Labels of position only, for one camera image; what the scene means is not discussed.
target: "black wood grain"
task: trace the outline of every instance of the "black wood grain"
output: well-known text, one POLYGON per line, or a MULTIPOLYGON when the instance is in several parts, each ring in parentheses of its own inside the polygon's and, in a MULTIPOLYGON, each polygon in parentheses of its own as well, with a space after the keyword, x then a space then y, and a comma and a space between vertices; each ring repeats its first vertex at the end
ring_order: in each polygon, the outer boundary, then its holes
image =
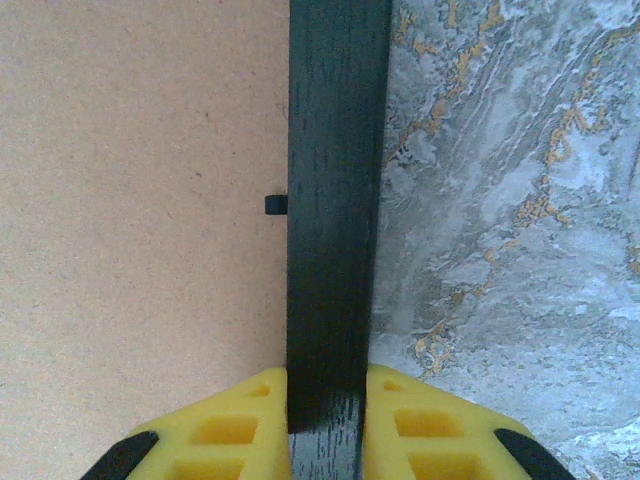
POLYGON ((296 478, 359 478, 391 0, 291 0, 288 421, 296 478))

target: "yellow clamp jaw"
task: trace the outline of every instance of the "yellow clamp jaw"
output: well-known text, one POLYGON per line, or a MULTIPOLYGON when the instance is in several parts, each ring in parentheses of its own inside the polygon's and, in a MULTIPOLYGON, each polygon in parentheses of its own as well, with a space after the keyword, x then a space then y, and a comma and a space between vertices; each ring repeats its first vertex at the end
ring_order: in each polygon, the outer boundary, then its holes
MULTIPOLYGON (((291 478, 287 373, 274 368, 136 428, 82 480, 291 478)), ((575 480, 520 423, 371 365, 365 480, 575 480)))

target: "marble surface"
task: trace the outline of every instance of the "marble surface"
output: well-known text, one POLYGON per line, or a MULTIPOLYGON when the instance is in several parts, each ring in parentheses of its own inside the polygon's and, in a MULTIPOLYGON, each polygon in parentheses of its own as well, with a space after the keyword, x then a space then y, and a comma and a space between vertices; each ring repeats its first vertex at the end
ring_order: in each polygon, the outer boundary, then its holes
POLYGON ((640 2, 400 0, 372 361, 640 478, 640 2))

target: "rectangular hole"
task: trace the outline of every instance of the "rectangular hole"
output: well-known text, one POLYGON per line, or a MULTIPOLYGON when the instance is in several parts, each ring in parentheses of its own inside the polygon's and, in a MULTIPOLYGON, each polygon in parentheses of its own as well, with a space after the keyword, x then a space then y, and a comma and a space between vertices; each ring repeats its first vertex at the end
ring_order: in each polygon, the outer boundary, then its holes
POLYGON ((494 480, 474 454, 412 453, 409 463, 416 480, 494 480))
POLYGON ((395 414, 401 437, 461 437, 462 429, 449 415, 430 410, 400 410, 395 414))
POLYGON ((242 460, 234 459, 176 462, 166 480, 238 480, 242 467, 242 460))
POLYGON ((258 419, 250 416, 208 418, 191 437, 193 445, 238 445, 253 442, 258 419))

